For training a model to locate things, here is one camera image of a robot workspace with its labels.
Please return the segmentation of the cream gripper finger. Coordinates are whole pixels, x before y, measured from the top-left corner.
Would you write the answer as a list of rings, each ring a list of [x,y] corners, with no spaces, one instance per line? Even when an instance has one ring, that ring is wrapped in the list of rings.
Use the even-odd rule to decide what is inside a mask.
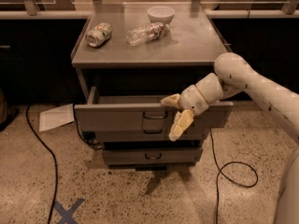
[[[194,114],[191,110],[186,109],[182,112],[177,112],[174,117],[174,122],[170,129],[168,135],[171,141],[177,141],[183,133],[191,126],[193,123]]]
[[[172,107],[175,107],[175,108],[180,108],[179,99],[180,99],[180,94],[179,93],[172,94],[170,96],[164,97],[161,100],[161,104],[165,105],[165,106],[172,106]]]

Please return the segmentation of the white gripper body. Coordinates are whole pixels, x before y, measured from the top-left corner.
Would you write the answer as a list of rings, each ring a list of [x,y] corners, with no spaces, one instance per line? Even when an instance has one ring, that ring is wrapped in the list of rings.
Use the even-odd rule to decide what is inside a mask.
[[[209,104],[195,85],[185,89],[179,98],[180,106],[184,110],[191,110],[195,116],[199,116],[209,108]]]

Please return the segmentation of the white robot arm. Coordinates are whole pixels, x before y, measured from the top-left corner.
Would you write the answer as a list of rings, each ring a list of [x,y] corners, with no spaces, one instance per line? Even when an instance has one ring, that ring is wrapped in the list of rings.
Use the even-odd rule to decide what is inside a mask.
[[[162,105],[178,109],[169,139],[178,140],[193,119],[206,112],[211,104],[241,91],[299,144],[299,94],[258,74],[232,52],[220,55],[214,62],[214,71],[196,84],[161,100]],[[273,224],[299,224],[299,148],[285,166]]]

